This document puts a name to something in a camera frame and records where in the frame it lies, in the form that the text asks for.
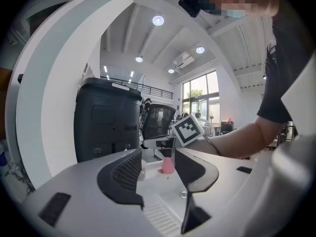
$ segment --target tree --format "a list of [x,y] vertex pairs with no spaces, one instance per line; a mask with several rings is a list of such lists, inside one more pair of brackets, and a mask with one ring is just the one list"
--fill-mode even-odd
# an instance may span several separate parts
[[[202,89],[192,89],[191,90],[191,97],[198,97],[203,95],[203,90]],[[190,98],[190,93],[187,92],[187,98]]]

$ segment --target air conditioner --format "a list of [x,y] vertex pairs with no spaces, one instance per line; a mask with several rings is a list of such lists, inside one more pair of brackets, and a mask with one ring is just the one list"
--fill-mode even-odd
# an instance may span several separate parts
[[173,61],[173,64],[175,64],[178,69],[182,69],[192,62],[194,62],[194,58],[189,53],[184,52]]

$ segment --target mesh chair back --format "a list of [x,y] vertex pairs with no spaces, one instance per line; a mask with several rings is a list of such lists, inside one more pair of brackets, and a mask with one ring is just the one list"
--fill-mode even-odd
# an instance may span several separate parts
[[167,105],[151,104],[143,126],[143,139],[168,134],[176,110]]

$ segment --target red object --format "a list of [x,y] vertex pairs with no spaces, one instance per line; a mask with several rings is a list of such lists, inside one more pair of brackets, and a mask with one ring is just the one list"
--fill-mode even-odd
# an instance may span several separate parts
[[169,157],[165,157],[163,159],[161,170],[164,174],[172,174],[174,172],[174,166],[173,166],[172,161]]

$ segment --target black strap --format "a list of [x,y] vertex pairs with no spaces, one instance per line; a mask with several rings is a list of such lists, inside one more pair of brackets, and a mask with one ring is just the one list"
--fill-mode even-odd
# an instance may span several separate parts
[[205,138],[205,140],[212,146],[212,148],[214,149],[215,153],[218,156],[222,156],[222,154],[219,152],[218,148],[209,140],[209,138],[206,135],[203,135],[203,137]]

